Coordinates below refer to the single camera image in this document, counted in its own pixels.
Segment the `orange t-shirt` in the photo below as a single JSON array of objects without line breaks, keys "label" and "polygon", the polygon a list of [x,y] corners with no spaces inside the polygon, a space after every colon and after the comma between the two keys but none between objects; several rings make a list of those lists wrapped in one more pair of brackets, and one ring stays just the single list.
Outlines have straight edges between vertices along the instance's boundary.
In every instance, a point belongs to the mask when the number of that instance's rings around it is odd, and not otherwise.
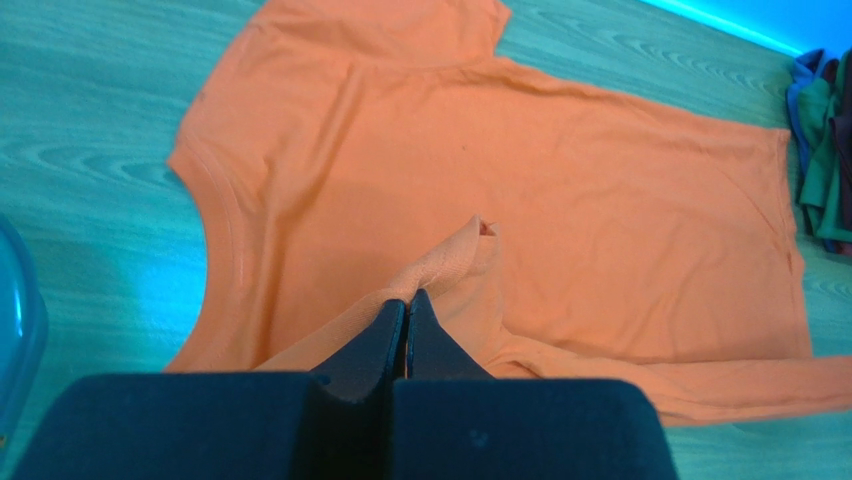
[{"label": "orange t-shirt", "polygon": [[497,377],[614,378],[671,426],[845,410],[813,355],[789,135],[496,54],[497,1],[270,1],[169,164],[208,250],[172,372],[300,370],[429,294]]}]

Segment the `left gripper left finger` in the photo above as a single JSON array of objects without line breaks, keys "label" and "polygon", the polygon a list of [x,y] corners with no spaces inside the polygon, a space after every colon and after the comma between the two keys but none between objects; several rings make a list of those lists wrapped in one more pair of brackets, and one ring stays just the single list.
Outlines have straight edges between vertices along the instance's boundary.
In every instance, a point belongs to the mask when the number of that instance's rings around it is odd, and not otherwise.
[{"label": "left gripper left finger", "polygon": [[310,373],[326,392],[345,403],[383,398],[404,372],[405,337],[406,305],[389,300],[364,330]]}]

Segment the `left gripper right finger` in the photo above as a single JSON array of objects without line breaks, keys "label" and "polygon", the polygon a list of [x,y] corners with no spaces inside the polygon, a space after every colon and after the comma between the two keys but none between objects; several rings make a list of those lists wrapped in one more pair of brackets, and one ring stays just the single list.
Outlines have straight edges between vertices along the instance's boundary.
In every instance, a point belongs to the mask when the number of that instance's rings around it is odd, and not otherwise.
[{"label": "left gripper right finger", "polygon": [[425,289],[410,304],[406,352],[407,378],[412,380],[492,380],[441,326]]}]

